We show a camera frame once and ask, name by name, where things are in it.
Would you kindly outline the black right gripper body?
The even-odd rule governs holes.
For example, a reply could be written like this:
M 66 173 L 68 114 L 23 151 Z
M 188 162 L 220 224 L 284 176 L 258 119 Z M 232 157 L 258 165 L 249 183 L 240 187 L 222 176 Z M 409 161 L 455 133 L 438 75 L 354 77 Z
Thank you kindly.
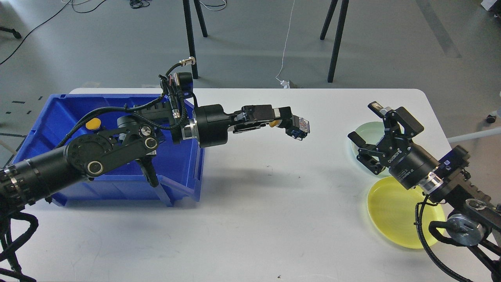
M 382 166 L 406 189 L 414 188 L 439 162 L 421 146 L 397 139 L 382 139 Z

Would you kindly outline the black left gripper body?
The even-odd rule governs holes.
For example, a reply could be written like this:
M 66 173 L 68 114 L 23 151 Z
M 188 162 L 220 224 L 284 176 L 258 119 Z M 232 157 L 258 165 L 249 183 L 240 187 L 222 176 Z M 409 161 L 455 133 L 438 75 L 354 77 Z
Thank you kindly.
M 270 104 L 247 105 L 232 114 L 226 114 L 220 104 L 195 107 L 196 139 L 201 148 L 227 143 L 228 132 L 234 134 L 257 130 L 274 120 Z

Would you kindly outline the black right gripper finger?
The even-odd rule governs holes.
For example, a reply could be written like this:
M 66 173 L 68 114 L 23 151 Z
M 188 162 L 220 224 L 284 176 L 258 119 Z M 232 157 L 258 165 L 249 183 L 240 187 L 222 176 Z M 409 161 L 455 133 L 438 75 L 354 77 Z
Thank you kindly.
M 390 109 L 374 101 L 368 108 L 383 119 L 384 135 L 376 145 L 368 147 L 419 147 L 413 138 L 424 131 L 423 125 L 406 108 Z
M 374 175 L 379 175 L 386 169 L 381 161 L 383 152 L 377 150 L 376 145 L 368 144 L 355 131 L 348 134 L 348 138 L 358 147 L 357 160 L 363 164 Z

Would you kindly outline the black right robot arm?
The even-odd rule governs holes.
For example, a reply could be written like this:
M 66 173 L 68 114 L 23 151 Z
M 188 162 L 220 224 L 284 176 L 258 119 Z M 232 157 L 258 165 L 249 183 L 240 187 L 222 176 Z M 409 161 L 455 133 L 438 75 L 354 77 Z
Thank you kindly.
M 373 145 L 356 132 L 348 138 L 358 147 L 358 161 L 378 175 L 388 168 L 406 189 L 419 187 L 425 198 L 415 206 L 415 226 L 418 238 L 431 260 L 447 275 L 460 282 L 467 278 L 447 267 L 433 253 L 425 240 L 422 216 L 426 205 L 444 201 L 453 208 L 446 221 L 431 221 L 428 230 L 438 241 L 468 248 L 491 272 L 494 282 L 499 282 L 500 260 L 492 260 L 482 248 L 500 255 L 500 246 L 488 240 L 489 235 L 500 235 L 500 206 L 491 203 L 491 198 L 471 184 L 469 153 L 461 146 L 454 147 L 441 159 L 413 142 L 424 127 L 404 108 L 382 107 L 374 101 L 368 108 L 383 120 L 384 134 Z

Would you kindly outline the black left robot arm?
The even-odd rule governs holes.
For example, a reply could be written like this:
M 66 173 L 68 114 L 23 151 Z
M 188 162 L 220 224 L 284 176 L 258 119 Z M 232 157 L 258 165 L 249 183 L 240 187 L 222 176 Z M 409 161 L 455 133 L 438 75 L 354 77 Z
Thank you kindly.
M 226 114 L 220 104 L 200 107 L 191 73 L 174 72 L 177 67 L 195 64 L 191 56 L 159 75 L 162 92 L 158 98 L 135 107 L 125 104 L 92 110 L 53 150 L 1 170 L 1 261 L 11 266 L 2 268 L 2 275 L 20 282 L 34 281 L 22 273 L 16 257 L 16 251 L 39 226 L 36 216 L 23 212 L 26 205 L 41 199 L 51 202 L 58 191 L 131 161 L 157 187 L 152 159 L 163 142 L 162 130 L 170 131 L 175 143 L 195 139 L 201 148 L 227 143 L 229 132 L 238 134 L 266 125 L 283 128 L 296 140 L 310 133 L 308 121 L 293 115 L 290 107 L 246 105 L 232 114 Z

